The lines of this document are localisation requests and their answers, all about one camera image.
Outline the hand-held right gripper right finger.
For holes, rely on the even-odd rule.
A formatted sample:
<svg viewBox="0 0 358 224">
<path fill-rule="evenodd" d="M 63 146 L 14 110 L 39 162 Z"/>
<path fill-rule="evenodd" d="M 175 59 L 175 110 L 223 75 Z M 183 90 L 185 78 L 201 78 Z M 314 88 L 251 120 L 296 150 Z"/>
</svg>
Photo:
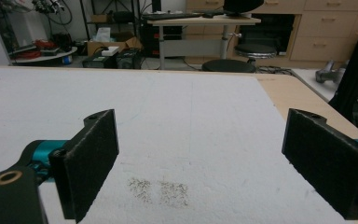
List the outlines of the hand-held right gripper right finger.
<svg viewBox="0 0 358 224">
<path fill-rule="evenodd" d="M 358 220 L 358 139 L 291 108 L 282 154 L 344 219 Z"/>
</svg>

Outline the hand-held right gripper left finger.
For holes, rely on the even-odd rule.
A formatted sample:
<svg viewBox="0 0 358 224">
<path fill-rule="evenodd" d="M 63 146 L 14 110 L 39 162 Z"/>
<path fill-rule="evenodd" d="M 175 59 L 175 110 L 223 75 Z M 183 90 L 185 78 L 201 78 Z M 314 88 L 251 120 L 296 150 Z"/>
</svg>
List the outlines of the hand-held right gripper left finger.
<svg viewBox="0 0 358 224">
<path fill-rule="evenodd" d="M 48 155 L 66 219 L 88 213 L 119 154 L 114 109 L 84 119 L 84 128 Z"/>
</svg>

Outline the grey metal device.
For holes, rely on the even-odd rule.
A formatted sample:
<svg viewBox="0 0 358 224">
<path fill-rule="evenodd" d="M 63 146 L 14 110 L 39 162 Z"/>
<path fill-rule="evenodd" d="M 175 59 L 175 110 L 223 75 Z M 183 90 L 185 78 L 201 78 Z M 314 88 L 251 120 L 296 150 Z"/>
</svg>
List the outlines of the grey metal device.
<svg viewBox="0 0 358 224">
<path fill-rule="evenodd" d="M 346 71 L 347 64 L 342 64 L 336 70 L 333 69 L 334 64 L 335 62 L 330 60 L 323 69 L 315 72 L 315 79 L 318 83 L 325 83 L 325 81 L 333 81 L 334 83 L 340 82 Z"/>
</svg>

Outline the white foam table mat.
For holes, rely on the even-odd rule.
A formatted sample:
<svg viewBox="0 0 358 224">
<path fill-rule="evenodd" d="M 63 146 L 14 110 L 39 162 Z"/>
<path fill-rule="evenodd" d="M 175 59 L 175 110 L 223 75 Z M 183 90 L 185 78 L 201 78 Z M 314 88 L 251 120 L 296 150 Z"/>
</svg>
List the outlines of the white foam table mat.
<svg viewBox="0 0 358 224">
<path fill-rule="evenodd" d="M 114 109 L 119 154 L 84 224 L 345 224 L 282 154 L 253 77 L 0 67 L 0 171 Z"/>
</svg>

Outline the black equipment case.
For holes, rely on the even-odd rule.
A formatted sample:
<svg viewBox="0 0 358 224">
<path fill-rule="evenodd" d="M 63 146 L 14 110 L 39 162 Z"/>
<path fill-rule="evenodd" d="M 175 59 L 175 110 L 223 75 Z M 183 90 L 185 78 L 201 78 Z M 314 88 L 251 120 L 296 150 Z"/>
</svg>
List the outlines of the black equipment case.
<svg viewBox="0 0 358 224">
<path fill-rule="evenodd" d="M 138 49 L 124 49 L 117 55 L 118 69 L 140 69 L 141 53 Z"/>
<path fill-rule="evenodd" d="M 113 56 L 94 54 L 82 62 L 84 68 L 116 68 L 117 64 Z"/>
</svg>

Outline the round white side table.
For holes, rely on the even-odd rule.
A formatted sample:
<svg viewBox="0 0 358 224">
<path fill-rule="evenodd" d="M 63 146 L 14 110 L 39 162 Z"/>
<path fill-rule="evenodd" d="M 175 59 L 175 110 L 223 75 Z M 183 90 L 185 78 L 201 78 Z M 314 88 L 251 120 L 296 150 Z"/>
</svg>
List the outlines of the round white side table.
<svg viewBox="0 0 358 224">
<path fill-rule="evenodd" d="M 76 51 L 77 51 L 77 47 L 72 47 L 72 49 L 70 51 L 57 53 L 56 55 L 53 55 L 53 56 L 40 56 L 40 57 L 33 58 L 33 59 L 13 59 L 13 60 L 10 60 L 10 62 L 13 64 L 14 63 L 20 63 L 20 64 L 39 63 L 39 62 L 44 62 L 44 61 L 49 61 L 49 60 L 61 59 L 68 55 L 72 55 Z"/>
</svg>

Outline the small white box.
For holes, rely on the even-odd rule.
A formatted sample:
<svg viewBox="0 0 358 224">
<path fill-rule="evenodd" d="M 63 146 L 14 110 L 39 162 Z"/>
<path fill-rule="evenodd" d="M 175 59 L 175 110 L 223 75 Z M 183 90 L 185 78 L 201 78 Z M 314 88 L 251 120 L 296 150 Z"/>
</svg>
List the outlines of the small white box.
<svg viewBox="0 0 358 224">
<path fill-rule="evenodd" d="M 114 56 L 116 53 L 118 53 L 119 47 L 111 46 L 106 50 L 103 50 L 101 54 L 103 56 Z"/>
</svg>

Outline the brown cardboard box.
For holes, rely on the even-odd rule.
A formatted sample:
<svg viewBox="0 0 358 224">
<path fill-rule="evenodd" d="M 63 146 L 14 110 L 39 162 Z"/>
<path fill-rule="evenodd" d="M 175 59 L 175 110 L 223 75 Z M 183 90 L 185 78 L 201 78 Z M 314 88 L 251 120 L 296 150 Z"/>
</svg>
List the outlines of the brown cardboard box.
<svg viewBox="0 0 358 224">
<path fill-rule="evenodd" d="M 112 33 L 111 37 L 113 38 L 113 41 L 111 42 L 88 41 L 88 55 L 91 56 L 108 47 L 118 47 L 119 52 L 124 49 L 142 49 L 144 47 L 141 41 L 132 32 Z"/>
</svg>

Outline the clear plastic bag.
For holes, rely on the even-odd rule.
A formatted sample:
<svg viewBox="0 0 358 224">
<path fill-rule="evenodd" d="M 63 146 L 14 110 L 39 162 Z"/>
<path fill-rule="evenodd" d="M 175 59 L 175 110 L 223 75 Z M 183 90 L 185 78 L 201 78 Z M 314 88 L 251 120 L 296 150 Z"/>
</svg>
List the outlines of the clear plastic bag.
<svg viewBox="0 0 358 224">
<path fill-rule="evenodd" d="M 110 27 L 101 27 L 98 29 L 94 40 L 97 42 L 109 42 L 110 41 Z"/>
</svg>

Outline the black stool with chrome rim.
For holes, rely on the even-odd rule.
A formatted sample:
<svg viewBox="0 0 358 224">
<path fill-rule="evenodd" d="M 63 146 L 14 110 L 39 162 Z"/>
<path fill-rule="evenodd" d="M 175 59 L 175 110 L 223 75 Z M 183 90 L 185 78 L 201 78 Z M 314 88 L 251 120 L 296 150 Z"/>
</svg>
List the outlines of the black stool with chrome rim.
<svg viewBox="0 0 358 224">
<path fill-rule="evenodd" d="M 234 49 L 238 55 L 253 59 L 268 59 L 277 55 L 275 48 L 260 44 L 239 44 Z"/>
</svg>

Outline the black round stool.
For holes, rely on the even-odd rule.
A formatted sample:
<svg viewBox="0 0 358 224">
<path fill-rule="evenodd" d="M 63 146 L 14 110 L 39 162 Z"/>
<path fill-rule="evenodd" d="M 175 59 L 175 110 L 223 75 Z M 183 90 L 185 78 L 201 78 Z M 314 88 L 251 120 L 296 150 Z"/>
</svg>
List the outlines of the black round stool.
<svg viewBox="0 0 358 224">
<path fill-rule="evenodd" d="M 254 65 L 243 61 L 219 59 L 204 63 L 201 66 L 201 70 L 207 72 L 254 73 L 256 68 Z"/>
</svg>

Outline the black computer tower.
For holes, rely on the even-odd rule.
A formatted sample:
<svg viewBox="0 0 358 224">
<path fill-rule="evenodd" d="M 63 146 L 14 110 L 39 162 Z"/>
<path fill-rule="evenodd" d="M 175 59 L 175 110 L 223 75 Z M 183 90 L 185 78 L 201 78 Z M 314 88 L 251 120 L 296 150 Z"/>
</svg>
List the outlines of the black computer tower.
<svg viewBox="0 0 358 224">
<path fill-rule="evenodd" d="M 181 40 L 183 28 L 181 26 L 165 26 L 163 38 L 165 40 Z M 140 29 L 143 55 L 145 57 L 159 57 L 159 28 L 150 24 L 144 24 Z"/>
</svg>

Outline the black shelf rack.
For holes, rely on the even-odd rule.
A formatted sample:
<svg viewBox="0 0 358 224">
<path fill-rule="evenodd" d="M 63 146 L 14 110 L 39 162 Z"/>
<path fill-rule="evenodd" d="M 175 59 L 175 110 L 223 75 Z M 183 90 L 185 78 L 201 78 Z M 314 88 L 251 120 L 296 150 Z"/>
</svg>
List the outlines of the black shelf rack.
<svg viewBox="0 0 358 224">
<path fill-rule="evenodd" d="M 140 0 L 78 0 L 86 37 L 91 39 L 101 27 L 138 35 Z"/>
</svg>

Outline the black keyboard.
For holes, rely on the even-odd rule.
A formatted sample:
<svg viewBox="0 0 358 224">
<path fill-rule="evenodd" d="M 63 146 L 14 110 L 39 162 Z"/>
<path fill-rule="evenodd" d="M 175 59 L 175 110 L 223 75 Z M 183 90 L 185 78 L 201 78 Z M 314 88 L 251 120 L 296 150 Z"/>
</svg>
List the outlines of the black keyboard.
<svg viewBox="0 0 358 224">
<path fill-rule="evenodd" d="M 163 20 L 197 18 L 200 16 L 201 14 L 198 13 L 166 13 L 166 14 L 144 14 L 142 18 L 148 21 L 163 21 Z"/>
</svg>

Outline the wooden desk with grey legs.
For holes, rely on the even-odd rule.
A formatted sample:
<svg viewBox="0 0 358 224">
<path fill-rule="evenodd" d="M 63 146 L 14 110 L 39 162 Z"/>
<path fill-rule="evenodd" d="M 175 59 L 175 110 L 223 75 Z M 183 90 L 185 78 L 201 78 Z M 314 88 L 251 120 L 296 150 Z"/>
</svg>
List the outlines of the wooden desk with grey legs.
<svg viewBox="0 0 358 224">
<path fill-rule="evenodd" d="M 218 15 L 213 18 L 185 18 L 175 20 L 148 21 L 148 24 L 158 27 L 159 42 L 159 69 L 165 69 L 166 57 L 219 55 L 221 59 L 227 57 L 228 28 L 233 25 L 256 25 L 260 19 L 252 17 L 230 18 L 226 15 Z M 181 39 L 165 40 L 164 28 L 166 26 L 222 26 L 220 39 Z"/>
</svg>

